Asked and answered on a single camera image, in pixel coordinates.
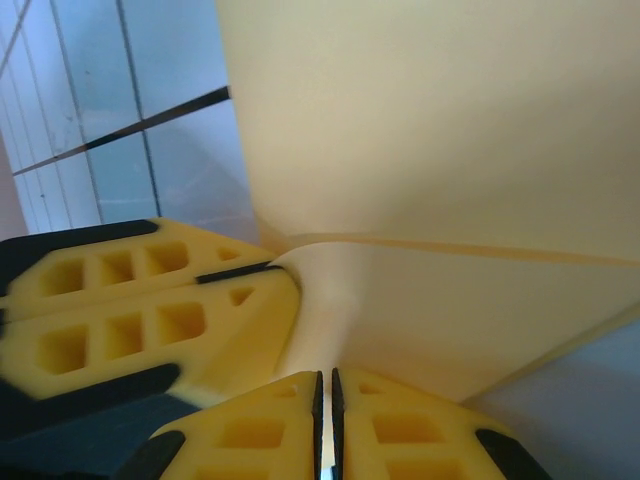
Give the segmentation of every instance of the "yellow foam sheet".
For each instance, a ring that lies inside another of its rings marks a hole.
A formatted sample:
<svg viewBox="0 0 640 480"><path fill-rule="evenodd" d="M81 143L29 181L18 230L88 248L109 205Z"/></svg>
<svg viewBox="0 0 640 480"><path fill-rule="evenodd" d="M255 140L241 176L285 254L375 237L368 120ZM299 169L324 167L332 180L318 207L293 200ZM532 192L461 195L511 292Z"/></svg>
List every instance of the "yellow foam sheet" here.
<svg viewBox="0 0 640 480"><path fill-rule="evenodd" d="M281 375L359 367L462 401L640 317L637 266L339 242L277 262L303 291Z"/></svg>
<svg viewBox="0 0 640 480"><path fill-rule="evenodd" d="M638 2L216 4L264 231L640 259Z"/></svg>

